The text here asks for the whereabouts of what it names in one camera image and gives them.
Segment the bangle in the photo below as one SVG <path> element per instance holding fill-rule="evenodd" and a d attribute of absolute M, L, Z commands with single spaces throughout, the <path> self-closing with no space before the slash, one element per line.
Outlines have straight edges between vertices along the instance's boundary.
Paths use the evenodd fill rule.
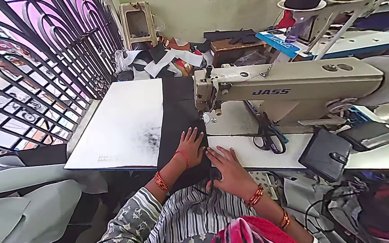
<path fill-rule="evenodd" d="M 284 209 L 283 209 L 283 213 L 284 213 L 283 220 L 281 221 L 279 228 L 284 231 L 289 226 L 290 218 L 289 218 L 289 214 L 287 214 L 287 212 Z"/>
<path fill-rule="evenodd" d="M 175 156 L 177 153 L 181 153 L 182 155 L 184 155 L 185 161 L 186 161 L 186 163 L 187 163 L 187 168 L 186 168 L 186 169 L 188 169 L 188 157 L 187 157 L 187 155 L 186 155 L 184 152 L 177 150 L 177 151 L 173 154 L 173 156 Z"/>
<path fill-rule="evenodd" d="M 247 207 L 253 207 L 257 202 L 259 202 L 259 199 L 261 199 L 263 194 L 264 194 L 264 188 L 259 183 L 258 189 L 256 190 L 256 193 L 253 195 L 253 197 L 251 197 L 251 199 L 248 202 L 244 201 L 244 204 Z"/>
<path fill-rule="evenodd" d="M 170 190 L 170 186 L 166 184 L 163 179 L 160 177 L 159 172 L 157 171 L 156 175 L 154 176 L 154 180 L 156 181 L 157 185 L 161 190 L 168 191 Z"/>

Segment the scissors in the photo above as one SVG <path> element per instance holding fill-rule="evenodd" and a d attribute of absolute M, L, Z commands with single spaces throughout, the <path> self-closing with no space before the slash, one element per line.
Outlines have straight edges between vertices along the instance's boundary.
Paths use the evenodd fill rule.
<path fill-rule="evenodd" d="M 267 113 L 265 112 L 258 112 L 256 108 L 253 107 L 253 105 L 245 100 L 244 103 L 246 104 L 246 107 L 251 111 L 255 119 L 258 121 L 259 124 L 259 130 L 257 136 L 253 137 L 253 143 L 255 146 L 259 149 L 268 151 L 271 150 L 275 154 L 282 154 L 286 152 L 286 145 L 285 145 L 285 137 L 283 134 L 281 134 L 273 125 L 273 123 L 270 121 L 270 119 L 267 116 Z M 259 146 L 255 142 L 255 138 L 260 137 L 262 139 L 262 146 Z M 280 141 L 281 150 L 277 147 L 277 145 L 274 143 L 272 137 L 276 137 L 278 141 Z"/>

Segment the blue label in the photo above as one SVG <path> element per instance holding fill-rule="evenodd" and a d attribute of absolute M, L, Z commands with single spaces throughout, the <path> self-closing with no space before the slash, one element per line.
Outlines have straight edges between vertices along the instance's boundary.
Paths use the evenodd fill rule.
<path fill-rule="evenodd" d="M 298 47 L 294 46 L 291 43 L 287 43 L 284 40 L 278 38 L 277 36 L 271 34 L 261 34 L 257 33 L 256 37 L 262 41 L 267 42 L 270 46 L 276 48 L 280 52 L 283 52 L 290 58 L 294 58 L 297 52 L 300 50 Z"/>

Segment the sewing machine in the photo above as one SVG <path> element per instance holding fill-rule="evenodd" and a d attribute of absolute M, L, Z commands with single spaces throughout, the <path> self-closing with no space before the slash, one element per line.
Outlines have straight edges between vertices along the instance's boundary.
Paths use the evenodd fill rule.
<path fill-rule="evenodd" d="M 209 67 L 196 71 L 194 82 L 195 106 L 202 112 L 220 116 L 223 102 L 250 100 L 261 101 L 258 110 L 278 124 L 340 124 L 334 114 L 352 104 L 389 102 L 389 56 Z M 327 123 L 320 120 L 325 115 Z"/>

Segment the black metal grille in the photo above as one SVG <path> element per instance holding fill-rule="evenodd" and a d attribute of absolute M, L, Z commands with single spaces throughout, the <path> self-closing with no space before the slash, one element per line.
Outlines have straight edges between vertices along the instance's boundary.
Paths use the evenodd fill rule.
<path fill-rule="evenodd" d="M 0 154 L 66 143 L 122 48 L 99 0 L 0 0 Z"/>

